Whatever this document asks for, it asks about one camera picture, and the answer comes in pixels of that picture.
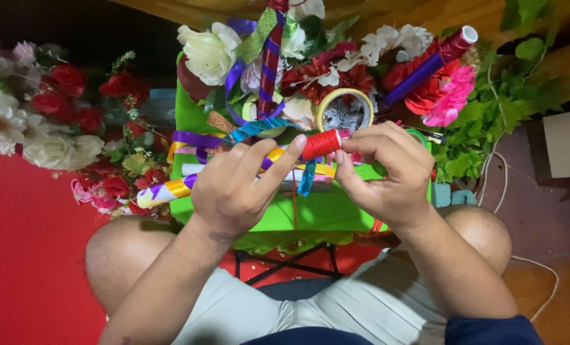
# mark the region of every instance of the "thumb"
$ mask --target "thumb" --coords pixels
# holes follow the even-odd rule
[[[367,200],[365,196],[371,192],[370,187],[353,169],[353,162],[349,155],[343,150],[336,151],[336,163],[336,181],[349,194],[351,200],[357,204],[360,204],[362,200]]]

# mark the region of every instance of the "fingernail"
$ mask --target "fingernail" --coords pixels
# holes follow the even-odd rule
[[[304,145],[306,145],[306,136],[304,134],[298,135],[294,139],[294,144],[296,144],[296,146],[300,148],[304,147]]]
[[[343,152],[341,150],[336,151],[336,164],[343,162]]]

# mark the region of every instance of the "leg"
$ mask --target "leg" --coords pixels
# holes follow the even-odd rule
[[[85,254],[87,276],[108,314],[116,313],[127,292],[172,239],[167,224],[135,216],[114,219],[91,237]],[[291,302],[277,302],[218,268],[174,343],[240,344],[293,322]]]
[[[472,206],[444,208],[440,214],[496,271],[504,271],[511,241],[501,221]],[[446,320],[399,246],[299,302],[298,322],[358,333],[375,344],[431,345],[443,343]]]

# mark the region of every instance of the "gray shorts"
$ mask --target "gray shorts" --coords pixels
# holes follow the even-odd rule
[[[174,344],[241,344],[289,328],[324,326],[373,344],[440,345],[445,323],[413,265],[381,253],[296,302],[273,300],[218,268]]]

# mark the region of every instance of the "hand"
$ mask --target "hand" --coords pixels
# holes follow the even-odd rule
[[[194,184],[191,220],[212,240],[231,242],[254,227],[262,218],[283,179],[295,167],[306,145],[298,135],[281,157],[258,179],[258,171],[273,139],[253,146],[236,144],[230,152],[218,153],[206,164]]]
[[[388,176],[366,180],[356,174],[347,153],[379,161]],[[336,180],[361,209],[395,231],[423,226],[431,209],[427,188],[434,158],[404,129],[391,121],[355,131],[336,152]]]

